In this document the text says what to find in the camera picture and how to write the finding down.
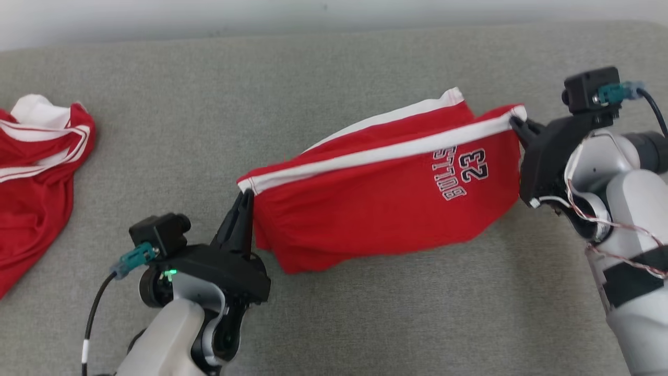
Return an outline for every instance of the folded red fabric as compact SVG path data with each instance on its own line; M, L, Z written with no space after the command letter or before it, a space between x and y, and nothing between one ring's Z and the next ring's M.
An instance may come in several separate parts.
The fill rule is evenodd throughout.
M72 211L74 171L95 143L81 104L28 95L0 110L0 298L34 265Z
M251 171L237 183L256 195L257 246L295 273L472 239L517 200L512 115L524 107L474 118L454 88Z

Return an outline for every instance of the teal connector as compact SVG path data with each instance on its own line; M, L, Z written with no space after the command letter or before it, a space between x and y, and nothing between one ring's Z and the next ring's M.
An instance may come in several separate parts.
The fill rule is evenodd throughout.
M153 249L151 243L144 242L137 246L132 251L124 254L111 268L110 272L116 272L117 280L125 278L133 269L146 265L147 262L153 260L158 255L158 252Z
M598 95L594 97L594 102L608 105L621 103L624 99L639 99L642 97L637 90L644 88L645 84L642 81L626 81L620 84L604 85L599 88Z

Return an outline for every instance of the white wall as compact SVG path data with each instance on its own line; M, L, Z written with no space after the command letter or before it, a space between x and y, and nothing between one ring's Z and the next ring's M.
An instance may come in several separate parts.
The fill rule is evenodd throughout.
M648 19L668 0L0 0L0 50L166 39L551 19Z

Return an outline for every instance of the gray fabric tablecloth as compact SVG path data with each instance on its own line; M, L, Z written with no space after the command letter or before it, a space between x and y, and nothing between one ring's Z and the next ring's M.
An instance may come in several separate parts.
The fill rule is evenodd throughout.
M665 28L616 21L2 53L2 108L28 93L81 101L98 140L69 224L0 301L0 375L79 373L93 297L148 215L185 213L188 239L207 242L237 177L452 86L477 114L524 102L548 121L567 113L565 77L614 64L668 103L666 51ZM621 115L621 130L657 128L644 102ZM472 242L322 273L285 275L260 251L271 297L248 312L227 374L625 375L582 248L565 219L517 203ZM91 374L112 372L156 315L138 298L140 274L102 298Z

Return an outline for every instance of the red garment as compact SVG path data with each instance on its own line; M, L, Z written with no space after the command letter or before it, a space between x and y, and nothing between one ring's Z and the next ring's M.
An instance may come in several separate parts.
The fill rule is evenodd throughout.
M94 141L81 104L56 107L28 95L11 114L0 110L0 298L65 227L74 171Z
M257 246L295 273L481 233L517 200L520 151L508 119L526 112L505 106L474 119L458 90L446 96L241 177L256 195Z

